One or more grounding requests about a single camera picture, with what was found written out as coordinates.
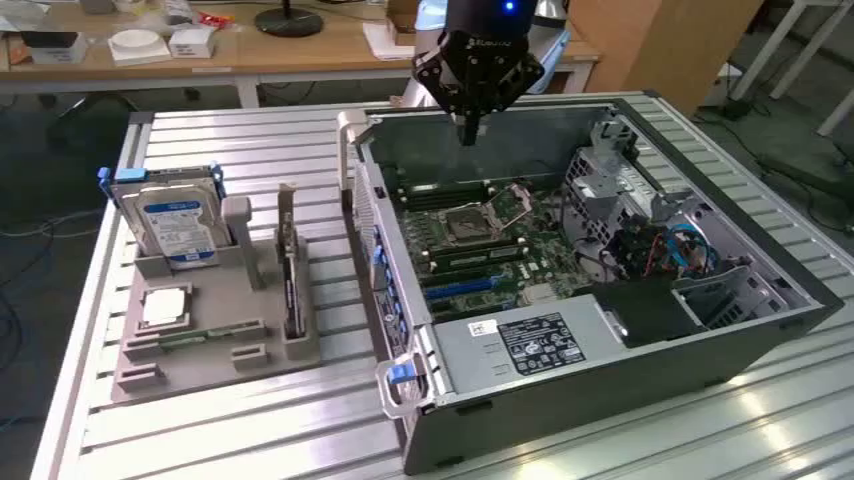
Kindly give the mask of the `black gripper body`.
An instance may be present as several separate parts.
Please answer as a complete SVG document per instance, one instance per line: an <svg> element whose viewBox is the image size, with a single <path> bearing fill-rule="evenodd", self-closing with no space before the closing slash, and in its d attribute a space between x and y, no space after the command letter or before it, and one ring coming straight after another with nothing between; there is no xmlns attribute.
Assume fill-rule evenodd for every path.
<svg viewBox="0 0 854 480"><path fill-rule="evenodd" d="M533 13L532 1L451 1L447 4L443 35L471 37L465 46L468 81L472 65L489 62L495 57L511 58L529 53Z"/></svg>

